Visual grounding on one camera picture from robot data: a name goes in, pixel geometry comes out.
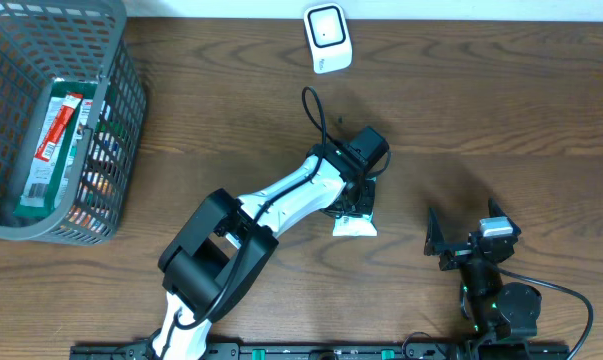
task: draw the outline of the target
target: wooden table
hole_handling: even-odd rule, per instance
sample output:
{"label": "wooden table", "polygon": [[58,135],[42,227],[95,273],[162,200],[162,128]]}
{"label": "wooden table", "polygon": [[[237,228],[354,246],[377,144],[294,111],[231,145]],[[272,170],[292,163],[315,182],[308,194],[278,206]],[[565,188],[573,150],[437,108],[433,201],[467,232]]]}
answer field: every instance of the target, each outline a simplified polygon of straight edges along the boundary
{"label": "wooden table", "polygon": [[[423,256],[426,210],[449,238],[495,196],[523,229],[504,268],[587,295],[603,359],[603,24],[351,21],[354,62],[315,75],[300,21],[132,19],[126,38],[149,116],[118,236],[79,248],[0,241],[0,359],[67,359],[76,343],[148,336],[165,316],[159,255],[219,187],[259,190],[320,135],[364,125],[394,153],[376,238],[334,238],[316,213],[213,332],[245,341],[401,341],[472,331],[459,274]],[[583,304],[540,289],[539,339],[576,342]]]}

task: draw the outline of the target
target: small robotic arm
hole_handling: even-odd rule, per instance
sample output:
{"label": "small robotic arm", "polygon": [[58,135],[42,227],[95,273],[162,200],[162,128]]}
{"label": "small robotic arm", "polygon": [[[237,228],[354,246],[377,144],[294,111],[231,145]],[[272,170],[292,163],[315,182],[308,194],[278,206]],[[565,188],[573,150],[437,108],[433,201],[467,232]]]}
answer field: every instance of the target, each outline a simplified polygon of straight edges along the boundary
{"label": "small robotic arm", "polygon": [[[298,171],[303,174],[307,170],[302,167]],[[297,172],[293,173],[291,175],[292,179],[297,179],[296,175],[298,175]],[[333,199],[342,196],[346,189],[348,189],[348,181],[344,180],[337,183],[339,186],[335,189],[341,189],[340,194],[338,191],[330,192],[328,190],[326,192],[319,191],[319,193],[331,193]],[[310,184],[323,186],[319,178],[317,178],[315,183]],[[199,241],[201,249],[195,251],[194,256],[188,255],[193,260],[189,263],[186,262],[186,265],[180,265],[179,263],[185,260],[178,260],[182,258],[178,254],[181,252],[189,254],[192,249],[179,250],[175,254],[173,251],[175,248],[172,247],[174,244],[172,244],[166,250],[160,262],[160,264],[165,265],[167,259],[172,257],[170,261],[172,263],[171,266],[176,266],[174,269],[166,268],[164,270],[166,274],[164,286],[168,289],[168,316],[163,328],[160,330],[160,334],[153,335],[147,340],[141,340],[121,347],[75,346],[71,349],[70,360],[203,358],[206,360],[572,360],[585,342],[592,328],[594,310],[592,304],[583,295],[558,285],[509,272],[498,266],[498,264],[514,255],[514,245],[519,241],[521,230],[501,210],[496,202],[490,200],[488,204],[490,216],[480,220],[478,230],[470,232],[465,241],[458,241],[459,239],[454,239],[452,242],[446,241],[434,210],[430,209],[428,213],[429,224],[424,254],[438,256],[440,270],[459,270],[461,274],[462,281],[459,293],[461,313],[466,319],[471,321],[471,325],[474,325],[474,332],[462,336],[461,341],[435,340],[429,338],[429,335],[426,333],[414,332],[405,339],[401,346],[398,346],[396,343],[378,345],[345,345],[342,343],[317,345],[285,343],[278,345],[244,345],[240,342],[214,341],[206,343],[206,335],[210,330],[211,324],[220,319],[241,299],[258,275],[265,261],[267,261],[267,257],[272,253],[274,247],[276,247],[277,241],[274,235],[280,235],[281,230],[286,229],[286,224],[291,226],[290,223],[286,223],[286,217],[282,217],[280,214],[276,215],[275,218],[283,220],[273,225],[275,229],[279,230],[273,230],[269,225],[263,225],[268,221],[266,220],[267,218],[259,219],[257,223],[262,225],[258,228],[263,229],[263,232],[254,232],[257,240],[252,242],[248,240],[249,236],[245,235],[250,233],[248,229],[243,228],[241,230],[242,226],[236,227],[230,225],[237,222],[243,223],[244,220],[232,219],[227,214],[236,215],[237,212],[235,211],[239,209],[239,216],[248,219],[249,223],[250,218],[258,218],[261,209],[259,206],[262,205],[259,205],[260,202],[256,201],[255,203],[259,210],[257,210],[257,215],[252,215],[255,214],[254,210],[256,208],[250,210],[247,204],[255,201],[254,199],[261,199],[263,201],[268,196],[269,191],[276,193],[276,191],[280,191],[277,189],[284,188],[287,187],[282,186],[277,188],[273,186],[265,189],[265,194],[258,192],[248,196],[241,196],[238,200],[233,199],[223,190],[219,190],[203,202],[197,213],[193,215],[193,218],[179,234],[181,235],[185,232],[192,235],[193,230],[195,232],[199,230],[203,231],[200,226],[206,226],[207,224],[207,226],[211,226],[209,229],[212,230],[208,229],[205,231],[214,231],[214,229],[217,229],[216,231],[219,233],[226,234],[226,237],[231,234],[231,241],[236,241],[242,249],[259,244],[256,248],[250,250],[249,256],[244,257],[246,259],[245,263],[241,262],[244,266],[241,266],[241,271],[238,272],[240,274],[237,277],[238,282],[232,282],[233,286],[228,293],[231,295],[230,300],[225,300],[222,293],[223,286],[220,284],[224,283],[224,279],[232,271],[231,269],[228,270],[227,266],[232,261],[236,263],[237,259],[239,259],[238,256],[232,259],[224,258],[223,253],[218,248],[214,250],[215,247],[206,238],[203,242]],[[294,191],[290,191],[289,195],[292,195],[295,191],[308,191],[308,194],[314,192],[314,190],[302,190],[301,187],[298,187]],[[273,196],[272,199],[276,199],[276,195],[272,195],[272,193],[270,195]],[[304,198],[303,204],[306,204],[306,210],[297,211],[300,211],[300,214],[308,214],[311,212],[310,209],[318,208],[324,209],[326,213],[330,213],[325,210],[325,204],[330,203],[326,200],[329,197],[323,200],[316,200],[322,197],[323,195],[321,194],[314,194],[313,196]],[[282,200],[279,203],[280,205],[286,203],[284,196],[280,197],[280,200]],[[275,209],[277,208],[273,207],[270,213],[277,214],[277,211],[286,211],[287,213],[290,208],[281,206],[278,210],[275,211]],[[218,219],[227,219],[228,222],[218,221]],[[189,228],[188,226],[191,224],[198,224],[198,226]],[[204,236],[189,236],[188,238],[196,240],[203,239]],[[205,262],[204,259],[213,259],[214,261]],[[226,261],[227,264],[221,261],[219,264],[214,265],[214,262],[220,260]],[[192,276],[197,277],[208,276],[206,274],[209,274],[212,280],[188,280],[188,276],[190,275],[187,273],[189,272],[194,274]],[[560,290],[583,300],[588,308],[588,323],[581,338],[572,350],[563,344],[534,343],[529,341],[537,333],[536,321],[541,311],[541,294],[534,287],[520,282],[504,284],[501,274],[535,285]],[[198,292],[190,293],[192,289],[198,289]],[[209,304],[216,303],[216,300],[213,301],[211,299],[218,299],[219,297],[222,299],[220,302],[222,305],[218,309],[212,312],[204,311],[205,306],[210,309]],[[195,319],[199,319],[198,324],[194,323],[191,327],[181,329],[174,326],[176,321],[192,322]]]}
{"label": "small robotic arm", "polygon": [[[212,323],[247,293],[279,244],[278,237],[310,213],[370,217],[375,185],[370,171],[388,150],[386,140],[366,127],[349,143],[315,145],[299,169],[261,191],[237,199],[224,189],[210,194],[159,259],[168,309],[152,341],[155,354],[164,360],[199,359]],[[267,210],[259,214],[266,204]],[[212,233],[237,249],[245,246],[244,255],[237,251],[228,258],[208,238]],[[199,324],[194,327],[183,325],[195,320]]]}

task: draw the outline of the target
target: black bracket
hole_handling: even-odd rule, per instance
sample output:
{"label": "black bracket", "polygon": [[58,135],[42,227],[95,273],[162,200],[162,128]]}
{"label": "black bracket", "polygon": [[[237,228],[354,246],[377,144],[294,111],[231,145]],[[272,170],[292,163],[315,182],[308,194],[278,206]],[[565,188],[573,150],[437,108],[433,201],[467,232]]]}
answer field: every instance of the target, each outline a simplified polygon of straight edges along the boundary
{"label": "black bracket", "polygon": [[514,244],[519,241],[521,229],[501,210],[499,205],[488,201],[490,218],[505,217],[512,233],[496,237],[483,237],[481,232],[471,232],[465,242],[448,243],[443,237],[439,220],[432,208],[428,209],[428,231],[423,248],[424,255],[439,256],[439,268],[442,271],[458,269],[478,255],[478,250],[493,263],[501,263],[514,255]]}
{"label": "black bracket", "polygon": [[[326,144],[324,158],[339,170],[346,186],[339,198],[321,211],[334,218],[371,215],[376,184],[367,176],[389,149],[388,142],[369,126],[349,143],[339,141]],[[310,149],[308,156],[320,156],[321,153],[321,145],[317,144]]]}
{"label": "black bracket", "polygon": [[[322,345],[240,345],[238,343],[207,344],[205,360],[471,360],[469,343],[456,344],[451,341],[423,342],[415,339],[405,347],[388,344],[322,344]],[[70,360],[159,360],[149,349],[150,344],[138,342],[127,346],[73,346]],[[437,346],[445,352],[441,354]],[[568,356],[566,345],[557,344],[507,344],[484,346],[482,359],[531,359],[563,360]]]}
{"label": "black bracket", "polygon": [[[220,293],[236,254],[229,259],[208,236],[227,233],[245,242],[252,219],[241,210],[241,204],[224,189],[210,194],[159,258],[159,268],[165,273],[163,287],[179,298],[195,313],[202,316]],[[218,310],[210,321],[221,319],[230,311],[256,280],[279,241],[268,227],[256,226],[250,232],[245,257],[239,264],[237,276],[230,285]]]}

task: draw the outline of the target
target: white label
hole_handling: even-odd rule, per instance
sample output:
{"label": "white label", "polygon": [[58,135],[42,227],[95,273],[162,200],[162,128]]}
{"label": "white label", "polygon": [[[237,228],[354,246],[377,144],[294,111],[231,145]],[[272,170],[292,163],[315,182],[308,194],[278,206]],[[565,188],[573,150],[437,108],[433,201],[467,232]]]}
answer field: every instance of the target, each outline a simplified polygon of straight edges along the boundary
{"label": "white label", "polygon": [[45,150],[43,150],[43,157],[50,160],[52,154],[54,153],[55,147],[56,145],[54,145],[53,142],[48,141],[48,143],[45,145]]}
{"label": "white label", "polygon": [[68,189],[68,183],[70,181],[70,171],[72,170],[72,164],[74,164],[74,157],[76,156],[77,144],[79,140],[83,139],[83,132],[85,125],[88,122],[88,115],[90,115],[90,109],[92,108],[92,100],[84,100],[81,104],[81,110],[79,110],[79,116],[77,117],[76,127],[72,131],[72,145],[68,151],[68,157],[65,161],[65,169],[63,169],[63,176],[61,177],[61,183],[59,184],[59,191],[54,197],[54,208],[56,209]]}
{"label": "white label", "polygon": [[[63,98],[53,97],[50,99],[48,105],[48,111],[45,114],[45,120],[41,127],[41,133],[39,134],[39,141],[37,142],[37,149],[43,143],[45,135],[48,133],[48,129],[52,126],[54,118],[56,117],[61,105],[63,104]],[[65,132],[59,138],[59,142],[63,141]],[[52,173],[54,172],[54,166],[57,163],[59,157],[60,146],[55,146],[48,162],[34,158],[32,165],[30,166],[30,174],[26,180],[25,187],[23,189],[23,195],[21,196],[20,204],[23,206],[30,207],[43,207],[45,193],[48,191],[48,185],[52,179]]]}
{"label": "white label", "polygon": [[76,97],[75,95],[68,94],[68,95],[65,96],[65,100],[63,101],[63,105],[65,105],[67,107],[71,107],[73,109],[76,109],[77,106],[79,106],[80,102],[81,102],[81,98],[80,97]]}

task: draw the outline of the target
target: gray plastic basket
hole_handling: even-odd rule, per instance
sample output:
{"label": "gray plastic basket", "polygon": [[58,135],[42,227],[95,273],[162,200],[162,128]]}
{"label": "gray plastic basket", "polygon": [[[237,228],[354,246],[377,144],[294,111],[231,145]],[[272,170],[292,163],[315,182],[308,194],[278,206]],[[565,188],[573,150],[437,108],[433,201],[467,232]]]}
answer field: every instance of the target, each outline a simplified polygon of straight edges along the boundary
{"label": "gray plastic basket", "polygon": [[[116,232],[146,108],[125,21],[119,0],[0,0],[0,238],[93,245]],[[54,212],[16,217],[55,79],[98,82],[87,136]]]}

